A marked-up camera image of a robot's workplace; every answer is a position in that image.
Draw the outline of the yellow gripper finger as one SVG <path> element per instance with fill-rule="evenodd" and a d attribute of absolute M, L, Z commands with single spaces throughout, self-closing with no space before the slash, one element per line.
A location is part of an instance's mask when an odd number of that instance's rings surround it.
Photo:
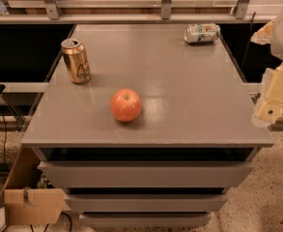
<path fill-rule="evenodd" d="M 267 128 L 283 115 L 283 63 L 275 70 L 266 69 L 260 97 L 256 102 L 251 122 L 259 128 Z"/>
<path fill-rule="evenodd" d="M 255 32 L 250 41 L 255 44 L 269 44 L 272 38 L 272 28 L 273 28 L 274 21 L 269 21 L 265 26 L 260 28 L 257 32 Z"/>

